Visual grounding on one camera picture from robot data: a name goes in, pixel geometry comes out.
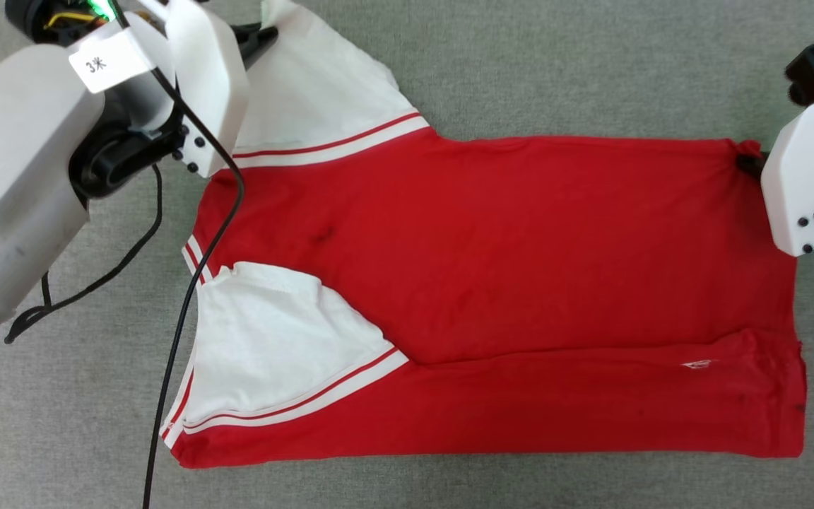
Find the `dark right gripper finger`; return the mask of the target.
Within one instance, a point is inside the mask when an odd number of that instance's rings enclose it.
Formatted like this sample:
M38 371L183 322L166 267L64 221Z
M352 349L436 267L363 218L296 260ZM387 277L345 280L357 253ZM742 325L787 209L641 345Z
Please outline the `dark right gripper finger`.
M765 163L768 157L769 152L766 151L762 151L759 154L739 153L736 156L736 167L754 180L760 180L762 172L765 170Z

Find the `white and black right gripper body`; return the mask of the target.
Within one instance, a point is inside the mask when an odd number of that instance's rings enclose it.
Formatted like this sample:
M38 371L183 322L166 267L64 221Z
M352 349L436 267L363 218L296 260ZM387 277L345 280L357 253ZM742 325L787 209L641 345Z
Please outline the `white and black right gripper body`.
M791 257L814 250L814 104L786 124L760 174L774 244Z

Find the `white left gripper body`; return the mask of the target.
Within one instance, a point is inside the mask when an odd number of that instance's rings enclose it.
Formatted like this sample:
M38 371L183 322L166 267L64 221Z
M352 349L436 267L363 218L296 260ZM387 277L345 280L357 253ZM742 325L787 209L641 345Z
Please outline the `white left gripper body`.
M75 178L129 178L163 158L210 177L230 161L249 81L230 26L199 1L7 1L6 18L54 43L85 87L105 97L71 162Z

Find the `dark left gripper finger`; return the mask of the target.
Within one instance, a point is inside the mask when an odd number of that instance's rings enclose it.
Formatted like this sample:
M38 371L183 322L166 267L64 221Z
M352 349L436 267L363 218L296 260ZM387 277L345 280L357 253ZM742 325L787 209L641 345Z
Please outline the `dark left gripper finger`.
M267 48L268 43L261 41L239 43L240 58L242 58L245 70L251 68L252 65L261 58Z
M231 25L239 46L265 45L274 42L278 38L276 27L262 27L261 23L249 23L249 25Z

